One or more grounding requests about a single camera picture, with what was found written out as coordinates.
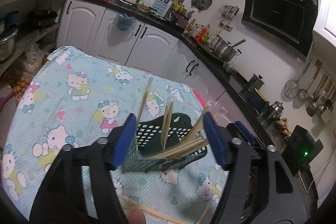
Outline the black range hood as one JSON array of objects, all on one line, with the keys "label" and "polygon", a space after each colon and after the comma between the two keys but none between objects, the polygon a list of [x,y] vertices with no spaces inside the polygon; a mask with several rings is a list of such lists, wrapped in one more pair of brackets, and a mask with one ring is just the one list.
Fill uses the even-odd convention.
[{"label": "black range hood", "polygon": [[245,0],[241,22],[270,34],[305,62],[317,15],[318,0]]}]

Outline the hanging pot lid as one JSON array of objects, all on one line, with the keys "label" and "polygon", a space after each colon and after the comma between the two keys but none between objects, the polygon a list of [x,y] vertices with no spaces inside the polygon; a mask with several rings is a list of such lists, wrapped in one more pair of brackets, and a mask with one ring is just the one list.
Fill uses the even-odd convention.
[{"label": "hanging pot lid", "polygon": [[198,12],[208,10],[213,4],[213,0],[191,0],[191,6],[196,8]]}]

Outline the hello kitty tablecloth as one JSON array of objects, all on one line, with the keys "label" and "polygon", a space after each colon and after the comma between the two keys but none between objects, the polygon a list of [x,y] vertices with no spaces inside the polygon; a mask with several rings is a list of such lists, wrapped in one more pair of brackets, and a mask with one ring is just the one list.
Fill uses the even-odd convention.
[{"label": "hello kitty tablecloth", "polygon": [[[195,123],[205,101],[191,87],[152,76],[61,47],[47,58],[33,79],[11,72],[6,79],[15,96],[1,110],[1,182],[9,199],[24,216],[31,212],[38,189],[53,160],[66,144],[82,147],[108,136],[129,114],[138,114],[146,84],[150,87],[141,119],[163,116],[167,98],[176,91],[174,113]],[[225,187],[228,173],[207,155],[183,169],[148,173],[111,173],[122,207],[132,198],[164,215],[195,223],[207,205],[209,223]]]}]

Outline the green plastic utensil basket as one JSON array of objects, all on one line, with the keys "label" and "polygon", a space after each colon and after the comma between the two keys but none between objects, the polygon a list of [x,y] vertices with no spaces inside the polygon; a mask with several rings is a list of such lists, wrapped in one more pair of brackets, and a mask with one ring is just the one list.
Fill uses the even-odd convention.
[{"label": "green plastic utensil basket", "polygon": [[191,118],[187,114],[174,113],[167,134],[166,147],[162,147],[161,131],[163,116],[151,121],[141,122],[133,143],[127,152],[126,159],[122,165],[125,172],[145,172],[167,169],[183,169],[194,161],[200,160],[207,155],[207,147],[199,148],[183,157],[159,157],[154,156],[167,152],[169,149],[177,148],[183,137],[192,128]]}]

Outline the steel stock pot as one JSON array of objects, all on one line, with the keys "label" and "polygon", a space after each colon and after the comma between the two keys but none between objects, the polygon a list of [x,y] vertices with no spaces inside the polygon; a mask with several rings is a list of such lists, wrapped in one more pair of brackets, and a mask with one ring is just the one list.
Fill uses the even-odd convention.
[{"label": "steel stock pot", "polygon": [[229,62],[235,56],[241,55],[242,52],[239,49],[235,50],[234,47],[230,46],[230,44],[222,38],[218,38],[213,46],[213,53],[221,59],[221,61]]}]

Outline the metal storage shelf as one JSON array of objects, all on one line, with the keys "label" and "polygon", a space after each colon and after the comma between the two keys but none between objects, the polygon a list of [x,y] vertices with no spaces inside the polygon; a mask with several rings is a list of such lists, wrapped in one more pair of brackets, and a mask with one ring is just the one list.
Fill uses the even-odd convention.
[{"label": "metal storage shelf", "polygon": [[[60,28],[67,0],[1,0],[1,16],[9,12],[19,12],[18,34],[14,43],[14,51],[5,61],[1,62],[1,75],[21,56],[33,43],[42,45],[43,50],[56,48],[56,38]],[[47,26],[37,24],[37,11],[51,10],[57,13],[56,18]]]}]

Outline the light blue knife block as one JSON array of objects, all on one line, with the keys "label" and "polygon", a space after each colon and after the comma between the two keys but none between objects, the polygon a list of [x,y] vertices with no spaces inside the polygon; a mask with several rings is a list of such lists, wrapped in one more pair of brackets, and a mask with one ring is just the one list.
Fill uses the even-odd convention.
[{"label": "light blue knife block", "polygon": [[151,7],[154,9],[154,12],[157,16],[164,18],[171,4],[172,4],[172,1],[168,1],[166,3],[161,0],[155,0],[153,4],[151,5]]}]

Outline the blue hanging basket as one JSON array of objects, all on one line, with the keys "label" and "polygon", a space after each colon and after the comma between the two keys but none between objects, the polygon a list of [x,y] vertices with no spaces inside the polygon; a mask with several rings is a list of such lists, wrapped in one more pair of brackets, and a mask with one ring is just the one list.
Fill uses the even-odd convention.
[{"label": "blue hanging basket", "polygon": [[117,14],[116,27],[121,31],[126,31],[135,24],[137,19],[124,13]]}]

